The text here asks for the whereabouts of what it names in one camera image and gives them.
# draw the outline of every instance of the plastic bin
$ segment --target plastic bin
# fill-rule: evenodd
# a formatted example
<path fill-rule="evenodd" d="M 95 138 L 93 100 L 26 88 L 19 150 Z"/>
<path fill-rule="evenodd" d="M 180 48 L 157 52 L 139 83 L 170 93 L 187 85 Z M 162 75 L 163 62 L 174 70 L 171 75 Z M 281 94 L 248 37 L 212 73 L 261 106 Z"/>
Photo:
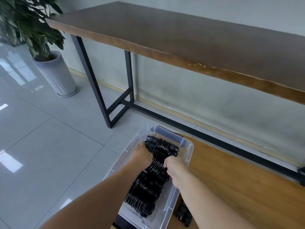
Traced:
<path fill-rule="evenodd" d="M 145 141 L 148 135 L 165 139 L 166 141 L 177 145 L 179 147 L 178 156 L 185 161 L 187 166 L 189 166 L 189 161 L 194 149 L 193 143 L 161 126 L 147 124 L 141 127 L 137 134 L 135 134 L 105 178 L 119 170 L 128 161 L 135 146 L 141 141 Z M 179 190 L 173 186 L 172 180 L 170 179 L 163 185 L 160 197 L 155 202 L 156 207 L 152 215 L 144 218 L 125 202 L 120 208 L 119 215 L 139 229 L 165 229 L 170 220 L 173 208 L 175 207 L 178 195 Z"/>

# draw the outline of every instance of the forearm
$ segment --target forearm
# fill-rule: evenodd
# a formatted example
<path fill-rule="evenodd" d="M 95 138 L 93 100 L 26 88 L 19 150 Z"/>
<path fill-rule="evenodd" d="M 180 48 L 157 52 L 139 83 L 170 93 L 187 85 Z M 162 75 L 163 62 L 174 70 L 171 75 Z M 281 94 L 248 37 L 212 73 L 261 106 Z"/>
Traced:
<path fill-rule="evenodd" d="M 180 182 L 181 196 L 199 228 L 254 228 L 192 173 Z"/>
<path fill-rule="evenodd" d="M 138 165 L 128 162 L 117 173 L 100 182 L 57 212 L 40 229 L 109 229 L 133 181 L 141 171 Z"/>

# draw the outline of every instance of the person's right arm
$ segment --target person's right arm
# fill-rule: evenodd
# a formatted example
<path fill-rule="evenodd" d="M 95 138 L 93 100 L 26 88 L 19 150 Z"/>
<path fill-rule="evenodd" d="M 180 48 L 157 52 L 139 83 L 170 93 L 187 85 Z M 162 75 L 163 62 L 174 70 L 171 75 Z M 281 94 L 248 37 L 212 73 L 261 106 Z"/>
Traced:
<path fill-rule="evenodd" d="M 181 158 L 166 158 L 164 167 L 199 228 L 255 228 L 194 176 Z"/>

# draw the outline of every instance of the beige baseboard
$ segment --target beige baseboard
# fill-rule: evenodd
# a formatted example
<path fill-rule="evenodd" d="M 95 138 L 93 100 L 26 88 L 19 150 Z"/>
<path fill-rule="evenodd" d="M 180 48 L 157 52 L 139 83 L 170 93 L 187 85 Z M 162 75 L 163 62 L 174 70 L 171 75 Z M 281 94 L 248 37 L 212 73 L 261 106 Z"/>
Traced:
<path fill-rule="evenodd" d="M 87 76 L 86 76 L 85 74 L 83 74 L 83 73 L 80 73 L 80 72 L 78 72 L 78 71 L 76 71 L 76 70 L 73 70 L 73 69 L 71 69 L 71 68 L 69 68 L 69 70 L 70 70 L 70 72 L 72 72 L 72 73 L 74 73 L 74 74 L 76 74 L 76 75 L 79 75 L 79 76 L 81 76 L 81 77 L 87 78 Z M 118 87 L 116 87 L 116 86 L 113 86 L 113 85 L 111 85 L 111 84 L 105 83 L 105 82 L 103 82 L 103 81 L 101 81 L 101 80 L 97 80 L 97 83 L 100 84 L 100 85 L 103 85 L 103 86 L 105 86 L 105 87 L 107 87 L 107 88 L 110 88 L 110 89 L 112 89 L 112 90 L 115 90 L 115 91 L 117 91 L 117 92 L 120 92 L 120 93 L 125 92 L 125 90 L 123 90 L 123 89 L 121 89 L 121 88 L 118 88 Z M 290 163 L 290 164 L 292 164 L 292 165 L 295 165 L 295 166 L 298 166 L 298 167 L 303 167 L 303 166 L 304 166 L 304 164 L 303 164 L 302 162 L 299 162 L 299 161 L 296 161 L 296 160 L 294 160 L 294 159 L 292 159 L 292 158 L 289 158 L 289 157 L 287 157 L 287 156 L 284 156 L 284 155 L 282 155 L 282 154 L 280 154 L 280 153 L 278 153 L 278 152 L 276 152 L 276 151 L 273 151 L 273 150 L 264 148 L 264 147 L 262 147 L 262 146 L 260 146 L 260 145 L 257 145 L 257 144 L 255 144 L 255 143 L 253 143 L 253 142 L 250 142 L 250 141 L 247 141 L 247 140 L 245 140 L 245 139 L 239 138 L 239 137 L 237 137 L 237 136 L 235 136 L 235 135 L 232 135 L 232 134 L 230 134 L 230 133 L 228 133 L 228 132 L 225 132 L 225 131 L 223 131 L 223 130 L 221 130 L 221 129 L 215 128 L 215 127 L 213 127 L 213 126 L 211 126 L 211 125 L 208 125 L 208 124 L 206 124 L 206 123 L 203 123 L 203 122 L 201 122 L 201 121 L 199 121 L 199 120 L 196 120 L 196 119 L 194 119 L 194 118 L 191 118 L 191 117 L 189 117 L 189 116 L 183 115 L 183 114 L 181 114 L 181 113 L 179 113 L 179 112 L 173 111 L 173 110 L 171 110 L 171 109 L 169 109 L 169 108 L 167 108 L 167 107 L 164 107 L 164 106 L 162 106 L 162 105 L 159 105 L 159 104 L 157 104 L 157 103 L 155 103 L 155 102 L 152 102 L 152 101 L 150 101 L 150 100 L 144 99 L 143 97 L 140 97 L 140 96 L 138 96 L 138 95 L 135 95 L 135 99 L 137 99 L 137 100 L 139 100 L 139 101 L 141 101 L 141 102 L 143 102 L 143 103 L 145 103 L 145 104 L 149 104 L 149 105 L 151 105 L 151 106 L 153 106 L 153 107 L 155 107 L 155 108 L 158 108 L 158 109 L 160 109 L 160 110 L 162 110 L 162 111 L 165 111 L 165 112 L 167 112 L 167 113 L 170 113 L 170 114 L 172 114 L 172 115 L 174 115 L 174 116 L 177 116 L 177 117 L 179 117 L 179 118 L 181 118 L 181 119 L 184 119 L 184 120 L 186 120 L 186 121 L 188 121 L 188 122 L 191 122 L 191 123 L 193 123 L 193 124 L 196 124 L 196 125 L 198 125 L 198 126 L 201 126 L 201 127 L 205 128 L 205 129 L 207 129 L 207 130 L 210 130 L 210 131 L 212 131 L 212 132 L 214 132 L 214 133 L 217 133 L 217 134 L 219 134 L 219 135 L 222 135 L 222 136 L 224 136 L 224 137 L 226 137 L 226 138 L 229 138 L 229 139 L 231 139 L 231 140 L 234 140 L 234 141 L 236 141 L 236 142 L 239 142 L 239 143 L 241 143 L 241 144 L 244 144 L 244 145 L 246 145 L 246 146 L 249 146 L 249 147 L 251 147 L 251 148 L 253 148 L 253 149 L 256 149 L 256 150 L 258 150 L 258 151 L 261 151 L 261 152 L 263 152 L 263 153 L 265 153 L 265 154 L 268 154 L 268 155 L 270 155 L 270 156 L 273 156 L 273 157 L 275 157 L 275 158 L 278 158 L 278 159 L 280 159 L 280 160 L 282 160 L 282 161 L 288 162 L 288 163 Z"/>

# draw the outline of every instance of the person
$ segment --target person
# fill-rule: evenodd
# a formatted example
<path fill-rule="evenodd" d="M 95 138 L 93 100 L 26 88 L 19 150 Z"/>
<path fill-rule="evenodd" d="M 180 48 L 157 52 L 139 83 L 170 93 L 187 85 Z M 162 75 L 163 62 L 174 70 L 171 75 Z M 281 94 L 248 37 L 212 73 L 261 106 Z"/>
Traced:
<path fill-rule="evenodd" d="M 119 171 L 62 208 L 40 229 L 109 229 L 133 181 L 152 159 L 153 155 L 141 142 Z M 199 228 L 254 228 L 195 177 L 181 158 L 166 158 L 164 167 Z"/>

